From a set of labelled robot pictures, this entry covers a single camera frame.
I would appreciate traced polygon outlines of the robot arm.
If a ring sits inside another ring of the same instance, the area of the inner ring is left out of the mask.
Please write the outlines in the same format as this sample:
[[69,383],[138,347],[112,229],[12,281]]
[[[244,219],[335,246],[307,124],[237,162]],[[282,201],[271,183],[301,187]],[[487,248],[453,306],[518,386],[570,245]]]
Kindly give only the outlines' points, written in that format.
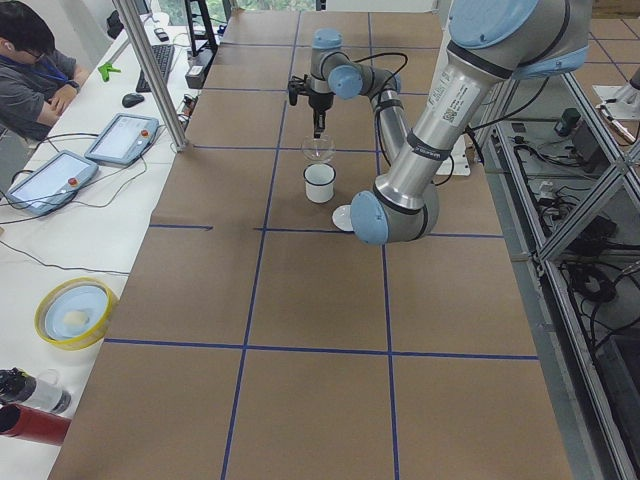
[[289,94],[308,96],[316,136],[335,97],[367,97],[390,157],[389,170],[351,201],[356,236],[384,245],[428,234],[439,212],[433,178],[487,93],[509,79],[578,69],[587,57],[591,15],[589,1],[453,2],[447,63],[414,126],[407,123],[394,73],[351,60],[338,31],[317,30],[310,72]]

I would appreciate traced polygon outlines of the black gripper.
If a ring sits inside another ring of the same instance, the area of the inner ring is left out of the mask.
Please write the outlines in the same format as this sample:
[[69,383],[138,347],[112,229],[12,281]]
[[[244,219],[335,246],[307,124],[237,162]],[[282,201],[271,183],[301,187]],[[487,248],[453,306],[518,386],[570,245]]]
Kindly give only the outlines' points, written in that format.
[[333,105],[333,93],[319,93],[311,90],[308,97],[308,103],[313,110],[313,137],[319,139],[326,129],[326,112]]

